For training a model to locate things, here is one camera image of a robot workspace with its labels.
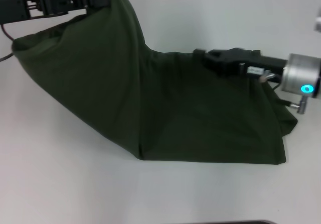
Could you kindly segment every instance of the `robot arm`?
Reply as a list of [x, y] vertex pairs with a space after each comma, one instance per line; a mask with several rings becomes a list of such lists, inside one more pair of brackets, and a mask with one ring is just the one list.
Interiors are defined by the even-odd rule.
[[[69, 11], [108, 6], [110, 0], [0, 0], [0, 25], [58, 17], [68, 14]], [[32, 17], [32, 10], [39, 10], [43, 15]]]
[[304, 114], [307, 99], [321, 99], [321, 59], [291, 54], [288, 60], [264, 57], [260, 51], [234, 48], [227, 51], [195, 50], [194, 56], [201, 58], [205, 67], [220, 76], [239, 75], [272, 81], [281, 85], [282, 91], [301, 95], [299, 104], [282, 100], [281, 103]]

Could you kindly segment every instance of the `black mount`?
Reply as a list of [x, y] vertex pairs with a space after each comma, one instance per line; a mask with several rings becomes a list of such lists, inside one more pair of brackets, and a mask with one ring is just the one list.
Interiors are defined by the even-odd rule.
[[261, 51], [248, 51], [240, 48], [230, 50], [196, 49], [193, 56], [219, 76], [239, 75], [259, 79], [266, 70], [275, 74], [269, 81], [280, 83], [286, 60], [261, 56]]
[[[80, 9], [98, 9], [109, 6], [110, 0], [0, 0], [0, 25], [57, 17]], [[43, 16], [32, 17], [31, 10], [39, 10], [43, 12]]]

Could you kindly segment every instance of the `metal cylinder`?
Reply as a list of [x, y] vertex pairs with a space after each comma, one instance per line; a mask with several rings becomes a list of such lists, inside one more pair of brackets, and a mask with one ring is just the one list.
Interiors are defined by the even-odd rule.
[[321, 59], [291, 54], [282, 76], [282, 90], [321, 99]]

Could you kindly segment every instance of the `green fabric bag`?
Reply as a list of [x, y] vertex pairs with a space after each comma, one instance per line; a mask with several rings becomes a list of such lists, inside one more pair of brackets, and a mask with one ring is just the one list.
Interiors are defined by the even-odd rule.
[[141, 160], [280, 164], [297, 120], [268, 84], [149, 49], [128, 0], [16, 39], [30, 77]]

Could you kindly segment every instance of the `blue led light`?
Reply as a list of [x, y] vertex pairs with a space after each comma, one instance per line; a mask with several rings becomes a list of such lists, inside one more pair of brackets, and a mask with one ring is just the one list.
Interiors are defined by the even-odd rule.
[[314, 91], [314, 87], [312, 85], [304, 85], [302, 86], [301, 91], [304, 93], [311, 93]]

